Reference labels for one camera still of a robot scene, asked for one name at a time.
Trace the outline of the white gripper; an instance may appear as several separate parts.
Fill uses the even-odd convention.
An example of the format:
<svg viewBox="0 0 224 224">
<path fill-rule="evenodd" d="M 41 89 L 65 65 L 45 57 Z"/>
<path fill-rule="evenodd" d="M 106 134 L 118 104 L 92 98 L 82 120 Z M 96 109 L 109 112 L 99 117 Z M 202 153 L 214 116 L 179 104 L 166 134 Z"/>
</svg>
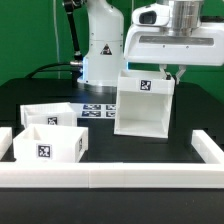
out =
<svg viewBox="0 0 224 224">
<path fill-rule="evenodd" d="M 132 25 L 124 57 L 128 62 L 160 64 L 166 80 L 167 65 L 179 65 L 176 84 L 186 72 L 185 65 L 221 66 L 224 64 L 224 23 L 203 23 L 190 36 L 168 36 L 158 27 Z"/>
</svg>

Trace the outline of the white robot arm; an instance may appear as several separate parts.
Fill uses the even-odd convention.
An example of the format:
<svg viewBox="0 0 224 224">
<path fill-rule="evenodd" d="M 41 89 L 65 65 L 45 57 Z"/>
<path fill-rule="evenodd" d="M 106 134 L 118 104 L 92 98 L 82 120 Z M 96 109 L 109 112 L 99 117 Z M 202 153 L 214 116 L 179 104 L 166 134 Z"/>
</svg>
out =
<svg viewBox="0 0 224 224">
<path fill-rule="evenodd" d="M 204 0 L 156 0 L 135 9 L 123 32 L 122 13 L 106 0 L 84 0 L 89 19 L 89 51 L 80 82 L 115 87 L 118 73 L 129 63 L 179 67 L 224 65 L 224 21 L 202 20 Z"/>
</svg>

